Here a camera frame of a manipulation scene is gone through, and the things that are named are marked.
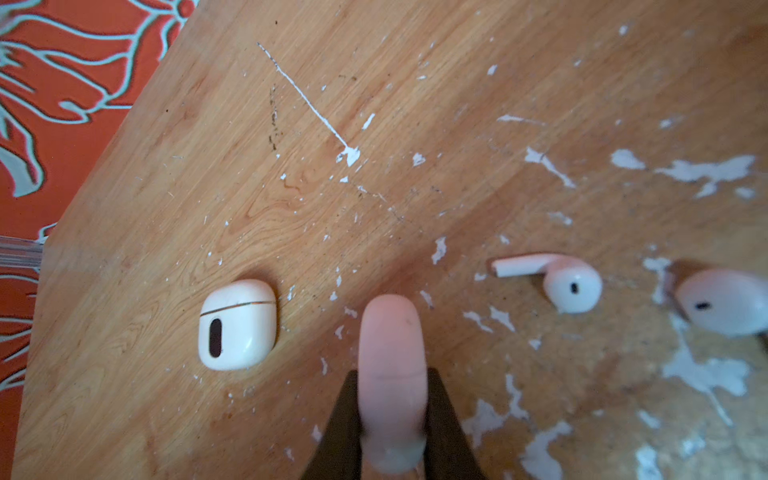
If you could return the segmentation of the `white wireless earbud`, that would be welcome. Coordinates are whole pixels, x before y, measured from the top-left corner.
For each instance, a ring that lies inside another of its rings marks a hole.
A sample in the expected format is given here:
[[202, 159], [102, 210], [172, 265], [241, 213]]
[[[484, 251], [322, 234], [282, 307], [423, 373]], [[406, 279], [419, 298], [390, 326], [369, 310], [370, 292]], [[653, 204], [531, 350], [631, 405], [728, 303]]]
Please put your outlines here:
[[560, 313], [589, 312], [602, 296], [598, 271], [572, 256], [540, 253], [501, 258], [491, 262], [491, 269], [499, 278], [542, 275], [544, 292]]
[[727, 337], [767, 331], [767, 280], [730, 269], [707, 269], [683, 281], [673, 297], [694, 325]]

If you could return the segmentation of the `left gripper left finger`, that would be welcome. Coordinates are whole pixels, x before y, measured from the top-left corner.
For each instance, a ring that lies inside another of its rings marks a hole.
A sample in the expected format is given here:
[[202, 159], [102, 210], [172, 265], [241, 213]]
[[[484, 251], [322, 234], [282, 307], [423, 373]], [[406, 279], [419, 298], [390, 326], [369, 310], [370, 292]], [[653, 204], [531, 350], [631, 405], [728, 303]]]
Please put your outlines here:
[[348, 372], [314, 456], [301, 478], [307, 480], [361, 477], [362, 424], [358, 409], [358, 371]]

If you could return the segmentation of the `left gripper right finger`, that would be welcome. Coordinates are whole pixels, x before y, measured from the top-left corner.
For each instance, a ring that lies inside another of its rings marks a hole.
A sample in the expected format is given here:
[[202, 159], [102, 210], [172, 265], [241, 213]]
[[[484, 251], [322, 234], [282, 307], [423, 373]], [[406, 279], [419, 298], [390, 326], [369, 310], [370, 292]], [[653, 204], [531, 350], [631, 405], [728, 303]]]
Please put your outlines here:
[[436, 368], [427, 369], [425, 478], [485, 479]]

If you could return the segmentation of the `white earbud charging case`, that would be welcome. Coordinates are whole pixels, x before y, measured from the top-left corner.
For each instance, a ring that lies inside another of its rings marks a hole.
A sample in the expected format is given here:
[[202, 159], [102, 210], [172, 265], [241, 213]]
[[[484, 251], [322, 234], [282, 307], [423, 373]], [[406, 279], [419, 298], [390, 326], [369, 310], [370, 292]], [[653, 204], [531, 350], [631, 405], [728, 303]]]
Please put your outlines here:
[[212, 292], [203, 303], [198, 354], [211, 370], [243, 370], [261, 363], [276, 336], [276, 296], [264, 281], [235, 281]]

